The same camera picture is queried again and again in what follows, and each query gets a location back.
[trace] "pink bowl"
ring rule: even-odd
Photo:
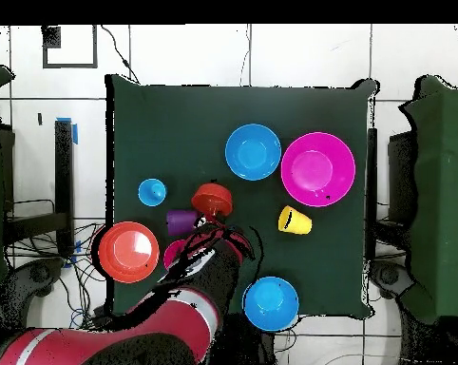
[[[292,142],[281,160],[281,179],[298,202],[324,207],[342,199],[353,185],[353,153],[328,133],[308,133]]]
[[[179,252],[183,250],[186,240],[174,240],[168,245],[163,254],[163,266],[168,269]]]

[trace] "cable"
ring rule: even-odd
[[[136,74],[134,73],[134,71],[131,69],[131,66],[129,65],[129,63],[127,62],[127,60],[123,57],[123,55],[118,51],[118,46],[116,45],[116,38],[114,37],[114,35],[112,34],[112,32],[107,29],[104,25],[101,25],[101,28],[103,30],[105,30],[112,38],[112,42],[114,43],[114,49],[116,50],[116,52],[119,54],[119,57],[121,57],[121,60],[123,60],[123,65],[125,65],[127,67],[127,69],[129,71],[131,71],[131,73],[133,74],[134,78],[136,79],[136,83],[140,83],[140,81],[138,80],[138,77],[136,77]]]
[[[22,203],[25,203],[25,202],[50,202],[51,203],[51,210],[53,211],[53,213],[55,212],[55,204],[53,203],[53,200],[51,200],[51,199],[35,199],[35,200],[32,200],[32,201],[13,202],[13,204],[22,204]]]
[[[74,234],[77,235],[79,234],[80,232],[84,231],[85,229],[91,227],[91,226],[95,226],[95,225],[99,225],[99,226],[103,226],[103,224],[100,224],[98,222],[92,222],[88,225],[83,225],[83,226],[80,226],[80,227],[77,227],[77,228],[74,228],[74,231],[75,230],[78,230],[78,231],[75,231]]]
[[[253,278],[253,284],[254,284],[257,281],[258,275],[259,275],[259,271],[261,270],[261,264],[263,263],[263,259],[264,259],[264,249],[263,249],[263,241],[262,241],[261,236],[259,235],[259,232],[257,231],[257,229],[252,227],[251,225],[249,227],[255,232],[255,235],[258,238],[258,246],[259,246],[259,252],[260,252],[259,260],[258,260],[258,267],[257,267],[256,272],[255,272],[255,277]]]
[[[80,260],[77,260],[76,263],[79,263],[79,262],[81,262],[83,260],[88,261],[87,259],[80,259]],[[82,276],[86,275],[88,279],[93,279],[94,281],[99,281],[99,282],[105,282],[105,279],[96,279],[95,277],[92,276],[92,273],[96,269],[95,267],[92,268],[92,270],[90,271],[90,274],[86,273],[87,269],[90,266],[92,266],[92,263],[89,263],[88,267],[86,267],[84,270],[79,267],[79,271],[82,272]]]
[[[374,354],[345,354],[345,355],[341,355],[341,356],[338,356],[334,359],[331,359],[329,362],[325,363],[324,365],[329,365],[331,364],[332,362],[334,361],[337,361],[338,359],[340,358],[344,358],[346,356],[369,356],[369,357],[377,357],[377,358],[395,358],[395,359],[398,359],[400,361],[407,361],[407,362],[413,362],[415,364],[417,363],[430,363],[430,364],[445,364],[447,362],[444,362],[444,361],[432,361],[432,360],[418,360],[418,359],[408,359],[408,358],[402,358],[400,356],[396,356],[396,355],[374,355]]]
[[[281,349],[281,350],[275,350],[275,354],[276,354],[276,353],[286,352],[286,351],[290,350],[293,346],[295,346],[297,334],[295,333],[294,330],[290,329],[290,330],[288,331],[288,338],[290,338],[290,332],[293,333],[293,336],[294,336],[294,338],[295,338],[295,340],[294,340],[294,342],[292,343],[292,345],[289,346],[289,347],[285,347],[285,348],[283,348],[283,349]]]
[[[400,253],[395,253],[395,254],[390,254],[390,255],[379,255],[379,256],[376,256],[374,260],[399,258],[401,256],[406,256],[406,255],[407,255],[407,252],[400,252]]]
[[[63,285],[64,288],[66,289],[68,307],[69,307],[72,311],[75,311],[75,309],[72,308],[72,304],[70,303],[70,292],[68,291],[67,285],[64,283],[64,281],[62,280],[62,278],[58,278],[58,280],[60,280],[60,282],[62,283],[62,285]]]
[[[244,70],[244,65],[246,64],[246,57],[248,57],[248,54],[250,51],[249,45],[251,44],[251,41],[248,36],[248,29],[249,29],[249,24],[246,24],[246,38],[248,38],[248,51],[244,55],[244,60],[242,61],[242,67],[240,68],[239,86],[241,86],[241,82],[242,82],[242,71]]]

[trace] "pink cup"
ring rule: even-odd
[[[166,270],[168,270],[168,266],[172,264],[179,252],[183,250],[185,244],[186,240],[175,240],[165,249],[163,254],[163,265]]]

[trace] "white tile floor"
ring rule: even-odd
[[[239,81],[248,85],[250,66],[253,86],[351,86],[367,77],[379,81],[375,125],[378,200],[383,203],[389,200],[388,138],[410,129],[398,106],[411,98],[415,79],[439,74],[458,86],[458,25],[254,24],[251,58],[246,57],[242,75],[249,35],[245,24],[106,27],[143,85],[238,86]],[[91,63],[90,32],[91,26],[62,27],[62,48],[50,49],[49,61]],[[40,27],[0,27],[0,65],[15,74],[12,84],[0,89],[1,119],[16,132],[15,199],[54,197],[52,124],[57,117],[70,117],[79,127],[79,143],[74,145],[76,226],[104,221],[104,75],[130,75],[111,37],[99,26],[97,37],[98,68],[43,69]],[[42,125],[38,125],[38,113],[42,113]],[[21,205],[16,213],[29,215],[49,208],[47,203]],[[379,206],[378,218],[386,215],[387,208]],[[76,239],[84,240],[88,232]],[[391,250],[378,245],[378,251]],[[18,256],[25,251],[16,249],[15,253],[16,265],[29,259]],[[71,289],[71,304],[77,307],[71,269],[63,269],[62,279]],[[104,285],[90,280],[87,286],[93,306],[101,304]],[[69,325],[66,291],[61,283],[54,288],[51,295],[33,301],[29,325]],[[377,299],[370,302],[375,316],[365,321],[303,319],[295,328],[294,347],[277,354],[279,365],[395,365],[401,335],[398,309],[393,301],[379,298],[372,285],[369,295],[370,300]],[[277,349],[293,342],[293,336],[289,340],[285,335],[276,337]],[[363,353],[372,356],[363,357]]]

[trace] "purple cup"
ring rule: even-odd
[[[199,214],[194,210],[169,210],[166,213],[168,235],[176,237],[194,230]]]

